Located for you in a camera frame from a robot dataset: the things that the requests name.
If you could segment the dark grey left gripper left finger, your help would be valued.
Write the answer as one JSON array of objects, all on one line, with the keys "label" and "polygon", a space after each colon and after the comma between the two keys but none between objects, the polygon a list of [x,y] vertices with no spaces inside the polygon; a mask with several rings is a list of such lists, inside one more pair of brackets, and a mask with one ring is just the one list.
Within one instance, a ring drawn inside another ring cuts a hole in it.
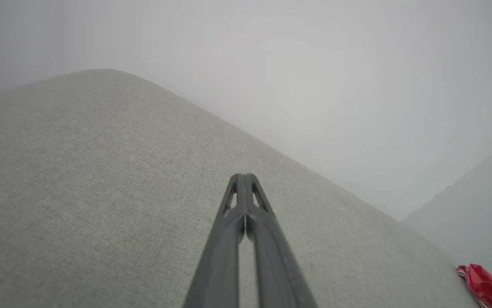
[{"label": "dark grey left gripper left finger", "polygon": [[240,193],[243,174],[234,174],[185,297],[184,308],[239,307],[239,244],[245,233]]}]

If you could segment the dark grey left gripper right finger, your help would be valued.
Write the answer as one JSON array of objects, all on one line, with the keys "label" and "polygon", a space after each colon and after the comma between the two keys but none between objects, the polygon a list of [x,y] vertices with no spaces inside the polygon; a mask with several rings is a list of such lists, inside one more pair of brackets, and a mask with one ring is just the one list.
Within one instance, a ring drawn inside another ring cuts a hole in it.
[{"label": "dark grey left gripper right finger", "polygon": [[259,306],[318,307],[261,183],[255,175],[245,174],[244,187],[246,232],[254,245]]}]

